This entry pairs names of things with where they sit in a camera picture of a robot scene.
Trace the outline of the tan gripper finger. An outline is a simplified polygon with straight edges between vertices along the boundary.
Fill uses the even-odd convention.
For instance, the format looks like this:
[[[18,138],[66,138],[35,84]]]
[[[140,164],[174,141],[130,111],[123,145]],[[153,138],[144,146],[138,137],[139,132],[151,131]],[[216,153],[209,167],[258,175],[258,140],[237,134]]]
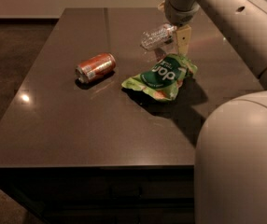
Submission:
[[[185,25],[176,30],[176,47],[179,54],[186,55],[189,50],[191,27]]]

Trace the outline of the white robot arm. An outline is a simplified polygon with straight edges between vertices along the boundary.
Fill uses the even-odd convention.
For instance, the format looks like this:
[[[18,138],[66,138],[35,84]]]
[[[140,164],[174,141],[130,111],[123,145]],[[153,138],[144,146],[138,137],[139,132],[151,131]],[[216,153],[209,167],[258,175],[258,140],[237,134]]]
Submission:
[[[267,2],[165,0],[169,22],[202,9],[259,80],[260,92],[221,105],[195,151],[196,224],[267,224]]]

